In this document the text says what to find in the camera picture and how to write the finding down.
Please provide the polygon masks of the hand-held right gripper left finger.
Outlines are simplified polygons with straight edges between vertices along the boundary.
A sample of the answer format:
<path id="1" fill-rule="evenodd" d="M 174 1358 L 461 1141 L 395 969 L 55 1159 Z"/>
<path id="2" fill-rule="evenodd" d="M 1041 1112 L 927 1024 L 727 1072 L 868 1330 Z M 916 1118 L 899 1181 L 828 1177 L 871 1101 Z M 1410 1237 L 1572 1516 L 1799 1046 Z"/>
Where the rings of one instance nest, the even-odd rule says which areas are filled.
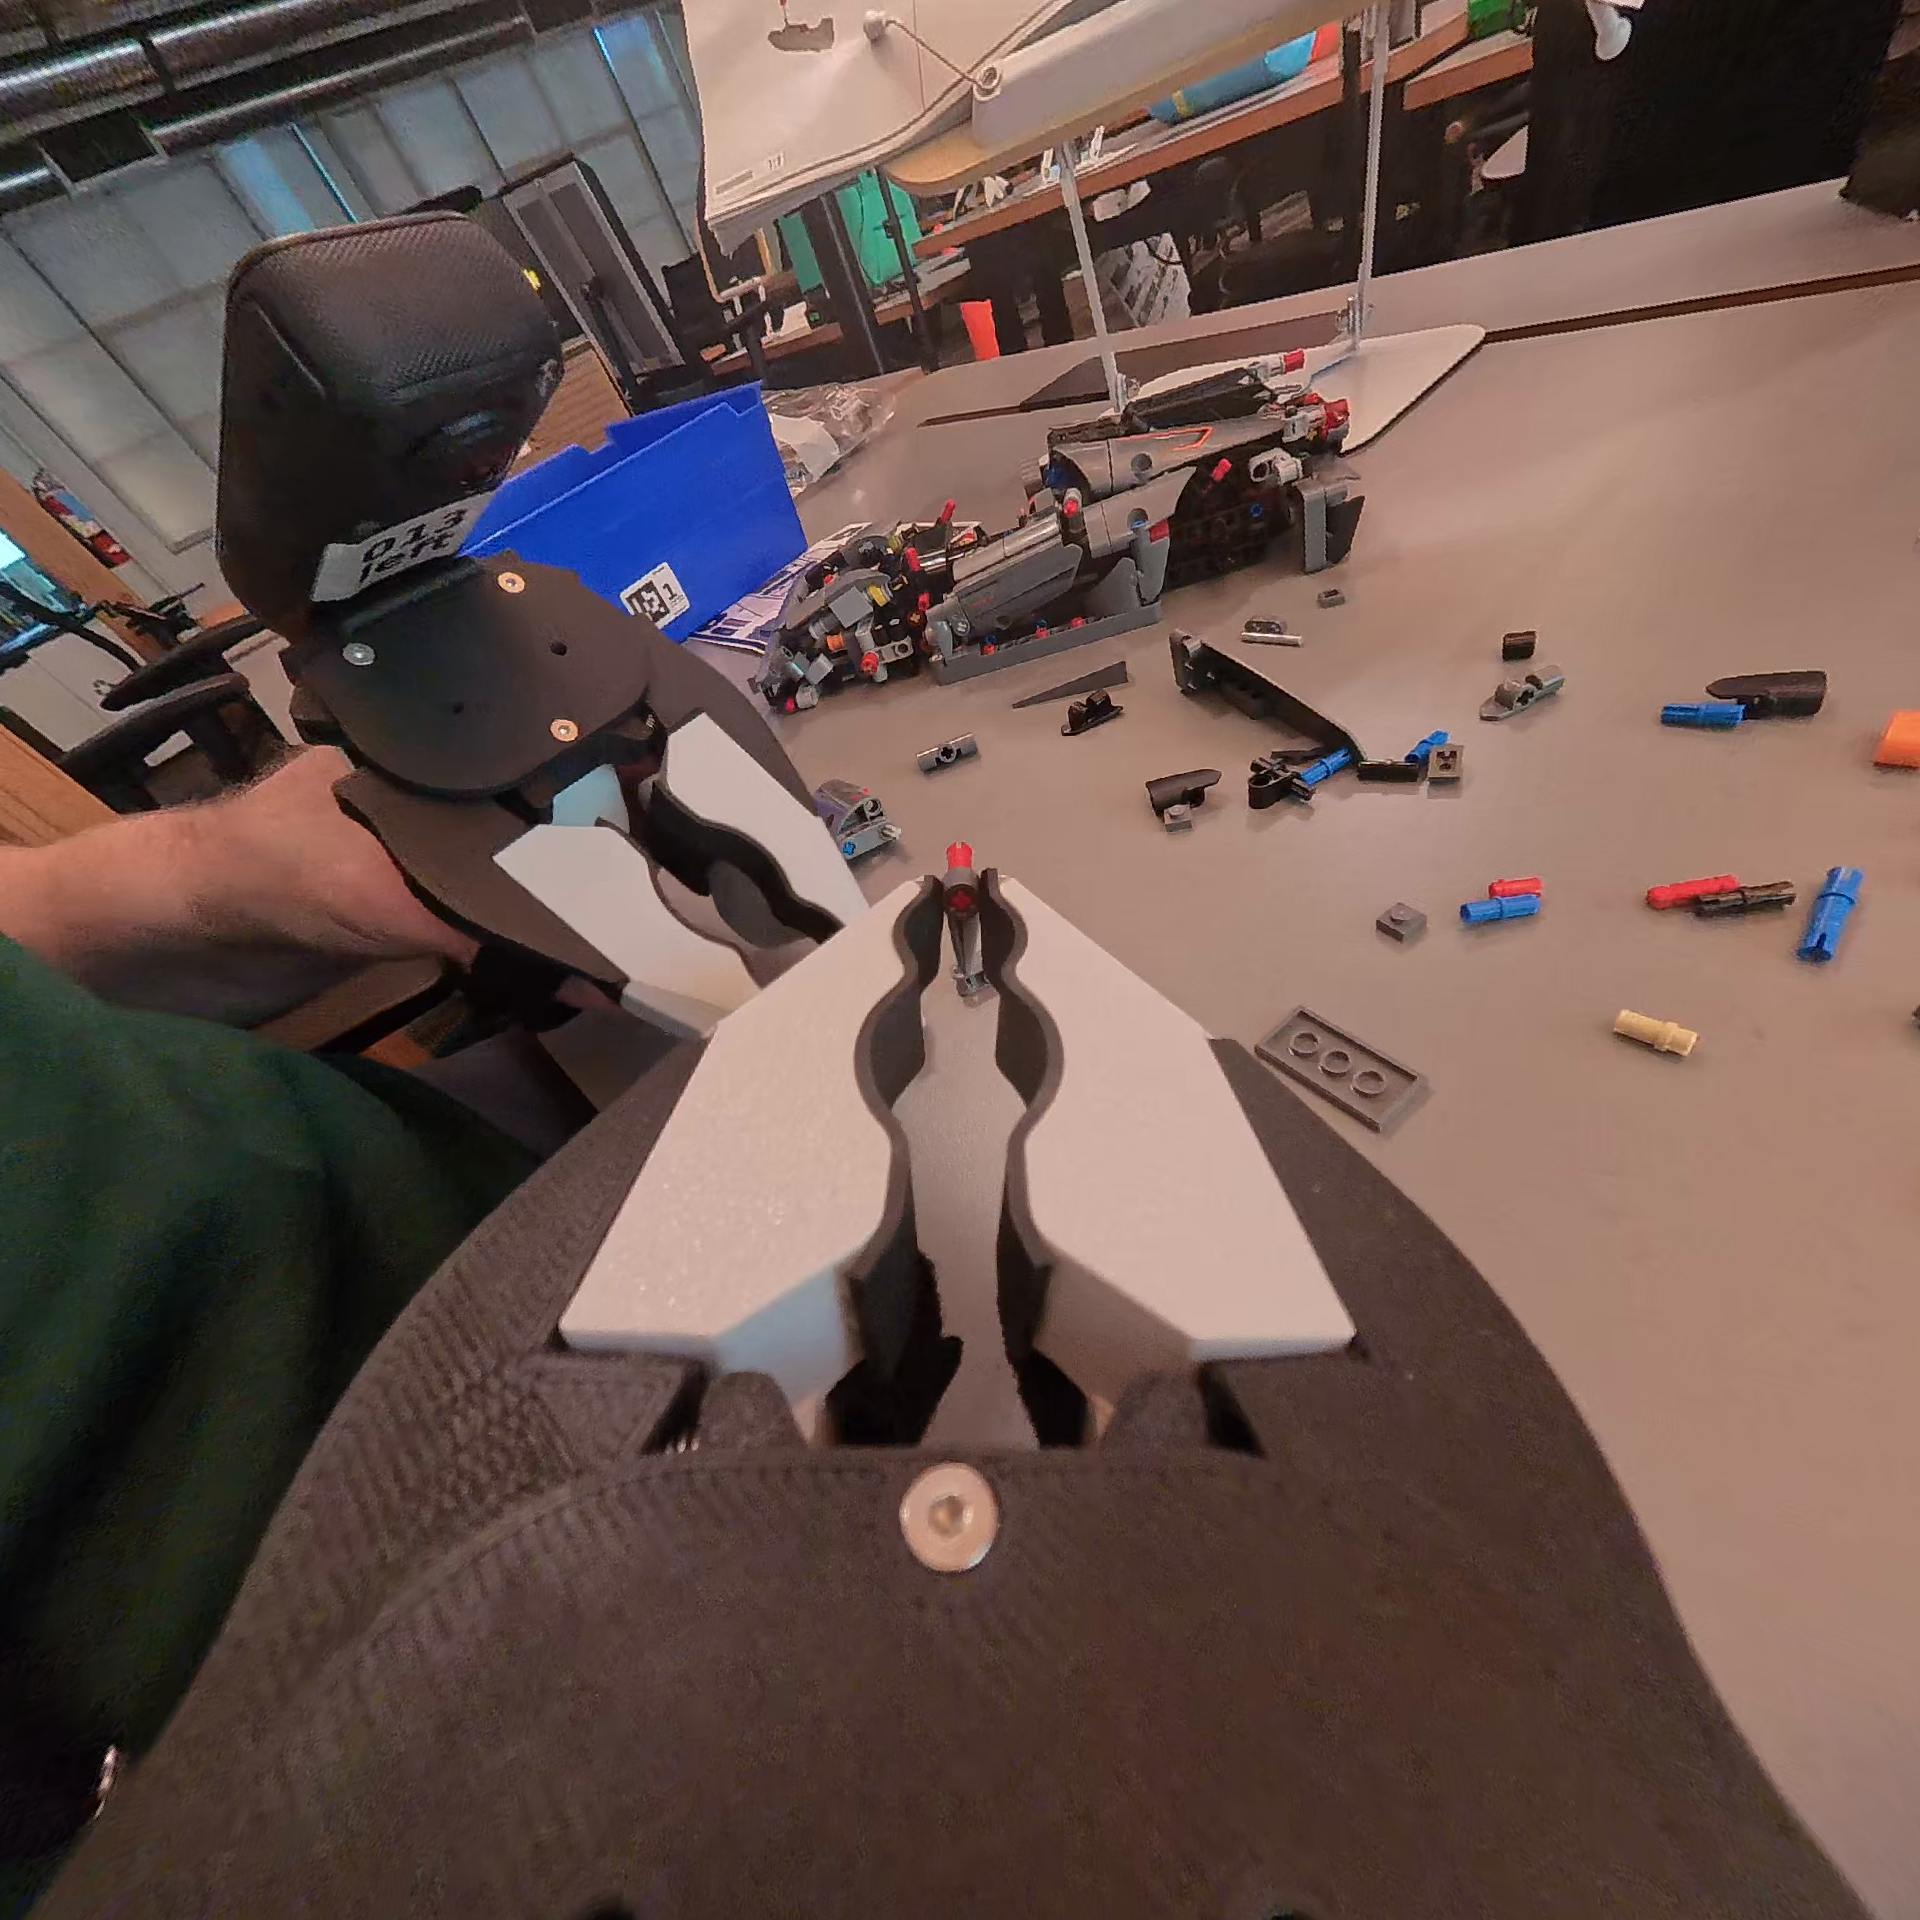
<path id="1" fill-rule="evenodd" d="M 713 1029 L 559 1317 L 575 1352 L 690 1359 L 818 1400 L 851 1444 L 916 1444 L 954 1381 L 900 1094 L 945 890 L 911 880 Z"/>

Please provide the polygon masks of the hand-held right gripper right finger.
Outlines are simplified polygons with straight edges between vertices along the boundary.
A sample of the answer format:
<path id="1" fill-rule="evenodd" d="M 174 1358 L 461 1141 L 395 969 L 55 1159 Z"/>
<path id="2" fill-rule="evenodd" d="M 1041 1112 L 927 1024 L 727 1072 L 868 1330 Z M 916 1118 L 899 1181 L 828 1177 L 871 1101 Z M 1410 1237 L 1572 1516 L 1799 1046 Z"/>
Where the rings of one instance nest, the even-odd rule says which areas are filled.
<path id="1" fill-rule="evenodd" d="M 988 878 L 1006 1145 L 996 1304 L 1025 1415 L 1082 1446 L 1149 1376 L 1340 1352 L 1355 1322 L 1205 1025 Z"/>

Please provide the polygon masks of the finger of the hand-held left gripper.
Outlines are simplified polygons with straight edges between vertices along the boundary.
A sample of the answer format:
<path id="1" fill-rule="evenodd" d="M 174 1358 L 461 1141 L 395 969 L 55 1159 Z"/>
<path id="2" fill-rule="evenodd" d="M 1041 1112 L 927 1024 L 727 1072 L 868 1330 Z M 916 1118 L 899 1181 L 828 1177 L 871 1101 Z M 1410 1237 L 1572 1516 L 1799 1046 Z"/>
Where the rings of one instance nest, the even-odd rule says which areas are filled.
<path id="1" fill-rule="evenodd" d="M 682 918 L 655 864 L 631 834 L 628 794 L 610 765 L 564 786 L 547 822 L 529 824 L 493 864 L 613 969 L 620 1008 L 682 1040 L 705 1040 L 758 994 L 732 943 Z"/>
<path id="2" fill-rule="evenodd" d="M 666 733 L 639 841 L 757 948 L 823 943 L 871 912 L 810 794 L 796 797 L 706 712 Z"/>

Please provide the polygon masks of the dark grey lego wedge panel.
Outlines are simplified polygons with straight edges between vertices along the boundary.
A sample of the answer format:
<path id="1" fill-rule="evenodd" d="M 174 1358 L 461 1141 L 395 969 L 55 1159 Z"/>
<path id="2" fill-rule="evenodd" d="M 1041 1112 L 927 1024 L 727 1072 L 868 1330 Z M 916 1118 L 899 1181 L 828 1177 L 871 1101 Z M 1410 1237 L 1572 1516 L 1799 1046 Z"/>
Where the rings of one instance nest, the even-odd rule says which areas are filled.
<path id="1" fill-rule="evenodd" d="M 812 790 L 829 839 L 849 864 L 893 848 L 903 832 L 863 783 L 833 777 Z"/>

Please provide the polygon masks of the blue plastic storage bin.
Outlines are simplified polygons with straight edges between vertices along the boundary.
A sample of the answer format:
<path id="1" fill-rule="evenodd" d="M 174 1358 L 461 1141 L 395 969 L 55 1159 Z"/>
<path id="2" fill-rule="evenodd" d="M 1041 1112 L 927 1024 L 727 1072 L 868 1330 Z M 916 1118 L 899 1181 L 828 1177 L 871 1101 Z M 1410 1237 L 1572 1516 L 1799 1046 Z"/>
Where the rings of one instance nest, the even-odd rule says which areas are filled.
<path id="1" fill-rule="evenodd" d="M 709 631 L 804 550 L 762 383 L 617 421 L 515 474 L 463 541 L 566 569 L 666 638 Z"/>

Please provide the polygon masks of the lego car model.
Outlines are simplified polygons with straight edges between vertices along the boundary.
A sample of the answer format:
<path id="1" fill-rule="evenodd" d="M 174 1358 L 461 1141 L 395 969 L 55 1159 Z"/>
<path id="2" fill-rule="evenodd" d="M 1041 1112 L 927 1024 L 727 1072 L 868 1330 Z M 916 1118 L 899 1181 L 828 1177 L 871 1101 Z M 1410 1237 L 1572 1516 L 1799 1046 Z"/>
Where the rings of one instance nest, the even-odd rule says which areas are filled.
<path id="1" fill-rule="evenodd" d="M 1351 429 L 1351 402 L 1309 383 L 1303 352 L 1054 428 L 1009 529 L 946 506 L 833 538 L 791 585 L 753 690 L 770 712 L 801 712 L 925 666 L 974 680 L 1155 624 L 1166 590 L 1281 548 L 1300 570 L 1331 569 L 1362 512 Z"/>

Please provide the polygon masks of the person's left forearm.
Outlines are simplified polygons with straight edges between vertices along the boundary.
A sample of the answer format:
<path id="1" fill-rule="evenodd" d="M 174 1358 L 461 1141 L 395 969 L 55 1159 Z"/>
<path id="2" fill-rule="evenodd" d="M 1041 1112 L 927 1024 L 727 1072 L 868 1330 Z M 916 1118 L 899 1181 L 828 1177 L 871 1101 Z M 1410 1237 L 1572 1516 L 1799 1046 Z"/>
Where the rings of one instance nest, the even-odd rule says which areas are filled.
<path id="1" fill-rule="evenodd" d="M 2 848 L 2 934 L 84 975 L 195 946 L 207 929 L 202 809 L 116 817 L 41 848 Z"/>

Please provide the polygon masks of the dark grey holed lego plate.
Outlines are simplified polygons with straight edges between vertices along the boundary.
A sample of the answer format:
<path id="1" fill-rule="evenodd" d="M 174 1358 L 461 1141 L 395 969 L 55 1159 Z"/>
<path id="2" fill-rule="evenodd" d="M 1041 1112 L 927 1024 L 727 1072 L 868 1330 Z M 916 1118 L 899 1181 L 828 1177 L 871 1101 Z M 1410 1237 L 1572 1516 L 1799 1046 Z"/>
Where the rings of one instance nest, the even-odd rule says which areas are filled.
<path id="1" fill-rule="evenodd" d="M 1268 1029 L 1254 1045 L 1254 1058 L 1374 1136 L 1389 1134 L 1428 1094 L 1421 1072 L 1308 1006 Z"/>

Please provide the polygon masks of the lego sticker sheet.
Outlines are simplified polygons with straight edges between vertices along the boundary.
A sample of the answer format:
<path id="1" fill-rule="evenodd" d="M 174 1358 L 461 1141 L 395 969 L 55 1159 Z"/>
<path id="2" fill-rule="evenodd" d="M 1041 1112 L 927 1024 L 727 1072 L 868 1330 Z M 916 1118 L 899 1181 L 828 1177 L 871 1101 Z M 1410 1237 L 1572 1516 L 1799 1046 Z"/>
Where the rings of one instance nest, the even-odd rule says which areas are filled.
<path id="1" fill-rule="evenodd" d="M 689 642 L 713 644 L 739 653 L 758 653 L 765 647 L 769 633 L 778 631 L 785 620 L 785 605 L 791 591 L 802 585 L 810 569 L 828 561 L 828 557 L 868 534 L 874 527 L 862 520 L 841 526 L 833 534 L 810 543 L 797 557 L 779 567 L 758 588 L 733 601 L 732 608 L 713 614 L 706 624 L 689 636 Z"/>

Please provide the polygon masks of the long dark grey lego beam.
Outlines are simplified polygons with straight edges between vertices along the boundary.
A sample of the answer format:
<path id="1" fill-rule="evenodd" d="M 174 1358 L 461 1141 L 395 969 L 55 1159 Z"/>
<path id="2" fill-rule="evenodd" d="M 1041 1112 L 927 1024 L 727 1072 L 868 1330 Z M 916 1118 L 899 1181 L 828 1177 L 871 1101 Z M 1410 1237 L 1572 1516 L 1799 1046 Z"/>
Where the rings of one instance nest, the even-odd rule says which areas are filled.
<path id="1" fill-rule="evenodd" d="M 1239 650 L 1173 629 L 1169 657 L 1173 684 L 1186 700 L 1220 703 L 1260 722 L 1282 751 L 1306 758 L 1346 751 L 1351 760 L 1362 758 L 1354 732 L 1311 709 L 1306 696 L 1286 690 L 1267 666 L 1241 657 Z"/>

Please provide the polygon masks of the lego instruction booklet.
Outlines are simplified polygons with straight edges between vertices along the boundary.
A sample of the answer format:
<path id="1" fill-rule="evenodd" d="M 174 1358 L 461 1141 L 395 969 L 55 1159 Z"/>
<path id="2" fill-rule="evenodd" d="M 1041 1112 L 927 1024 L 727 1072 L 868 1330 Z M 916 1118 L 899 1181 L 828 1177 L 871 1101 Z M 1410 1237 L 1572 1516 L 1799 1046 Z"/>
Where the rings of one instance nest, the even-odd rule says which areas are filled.
<path id="1" fill-rule="evenodd" d="M 1014 154 L 1046 109 L 1022 102 L 1009 68 L 1101 1 L 700 1 L 683 5 L 702 119 L 702 215 L 737 242 L 785 213 L 879 169 L 963 181 L 977 152 Z"/>

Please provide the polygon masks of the scattered small lego pieces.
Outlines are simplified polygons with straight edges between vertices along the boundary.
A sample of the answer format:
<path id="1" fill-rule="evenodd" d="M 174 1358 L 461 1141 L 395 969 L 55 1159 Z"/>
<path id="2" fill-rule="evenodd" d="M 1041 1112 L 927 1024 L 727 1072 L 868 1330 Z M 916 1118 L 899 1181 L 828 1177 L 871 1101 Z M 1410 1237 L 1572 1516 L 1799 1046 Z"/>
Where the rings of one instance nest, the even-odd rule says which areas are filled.
<path id="1" fill-rule="evenodd" d="M 1478 804 L 1486 849 L 1418 854 L 1435 868 L 1433 905 L 1463 889 L 1467 942 L 1503 950 L 1506 926 L 1546 920 L 1558 946 L 1522 936 L 1521 953 L 1595 961 L 1593 990 L 1567 988 L 1579 1016 L 1610 1016 L 1621 1045 L 1686 1058 L 1697 1024 L 1727 1045 L 1732 1014 L 1770 1008 L 1739 988 L 1747 959 L 1763 984 L 1863 969 L 1885 933 L 1894 988 L 1915 990 L 1915 661 L 1900 700 L 1860 666 L 1822 663 L 1710 680 L 1682 702 L 1599 709 L 1593 674 L 1487 724 L 1495 741 L 1437 728 L 1406 753 L 1365 753 L 1346 780 L 1388 792 Z"/>

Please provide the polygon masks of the person's left hand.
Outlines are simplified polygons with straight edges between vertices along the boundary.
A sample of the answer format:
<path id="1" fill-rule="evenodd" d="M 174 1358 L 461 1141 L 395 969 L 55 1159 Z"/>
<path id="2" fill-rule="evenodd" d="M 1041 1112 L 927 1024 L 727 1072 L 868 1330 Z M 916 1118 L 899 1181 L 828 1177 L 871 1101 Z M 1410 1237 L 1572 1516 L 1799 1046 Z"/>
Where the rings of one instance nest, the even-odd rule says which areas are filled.
<path id="1" fill-rule="evenodd" d="M 476 938 L 433 913 L 343 809 L 350 769 L 343 751 L 308 746 L 250 786 L 169 813 L 169 872 L 191 920 L 225 943 L 466 966 Z"/>

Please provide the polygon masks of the black office chair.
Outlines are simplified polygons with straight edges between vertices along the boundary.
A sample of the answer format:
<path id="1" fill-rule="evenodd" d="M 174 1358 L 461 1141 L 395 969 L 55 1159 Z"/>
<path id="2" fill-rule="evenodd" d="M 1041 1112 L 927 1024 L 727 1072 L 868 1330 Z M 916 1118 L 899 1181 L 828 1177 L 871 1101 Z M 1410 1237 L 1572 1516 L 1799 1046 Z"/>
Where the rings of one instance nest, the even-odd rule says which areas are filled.
<path id="1" fill-rule="evenodd" d="M 295 744 L 231 661 L 263 636 L 261 620 L 241 614 L 139 666 L 103 694 L 108 724 L 73 750 L 50 751 L 53 765 L 119 813 L 203 799 L 267 774 Z M 199 757 L 191 792 L 171 774 L 154 783 L 154 757 L 177 736 Z"/>

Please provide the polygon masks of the white book stand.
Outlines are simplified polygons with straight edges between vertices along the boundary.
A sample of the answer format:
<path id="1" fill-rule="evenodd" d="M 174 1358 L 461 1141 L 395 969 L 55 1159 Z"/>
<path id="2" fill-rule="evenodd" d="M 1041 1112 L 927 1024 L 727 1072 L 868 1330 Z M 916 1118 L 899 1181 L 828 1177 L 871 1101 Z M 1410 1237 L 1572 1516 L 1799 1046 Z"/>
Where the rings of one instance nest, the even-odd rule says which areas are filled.
<path id="1" fill-rule="evenodd" d="M 1314 1 L 1060 5 L 1025 38 L 957 58 L 909 29 L 903 16 L 871 12 L 863 32 L 876 53 L 890 38 L 911 38 L 946 72 L 925 125 L 900 127 L 903 146 L 890 150 L 879 169 L 908 192 L 932 197 L 1052 152 L 1059 165 L 1052 183 L 1010 197 L 994 215 L 950 224 L 937 245 L 963 247 L 971 269 L 986 271 L 988 240 L 1030 225 L 1050 207 L 1060 209 L 1087 286 L 1107 396 L 1117 404 L 1126 389 L 1098 287 L 1100 245 L 1087 234 L 1091 202 L 1131 181 L 1155 183 L 1178 174 L 1175 201 L 1157 197 L 1139 225 L 1143 234 L 1186 237 L 1179 216 L 1194 207 L 1202 159 L 1341 109 L 1349 125 L 1341 150 L 1349 152 L 1365 134 L 1362 172 L 1351 181 L 1340 247 L 1331 257 L 1331 286 L 1349 287 L 1349 301 L 1334 335 L 1309 352 L 1308 373 L 1318 393 L 1351 404 L 1349 447 L 1355 449 L 1378 438 L 1484 340 L 1484 326 L 1470 321 L 1413 330 L 1383 330 L 1371 321 L 1377 247 L 1394 222 L 1386 193 L 1386 109 L 1398 102 L 1398 84 L 1423 68 L 1431 49 L 1421 33 L 1406 49 L 1397 48 L 1389 32 L 1394 13 L 1394 5 Z M 1278 86 L 1263 102 L 1181 124 L 1157 146 L 1129 148 L 1117 159 L 1075 154 L 1071 143 L 1084 132 L 1115 127 L 1157 98 L 1247 62 L 1271 42 L 1318 32 L 1331 20 L 1340 33 L 1334 62 L 1308 64 L 1298 80 Z"/>

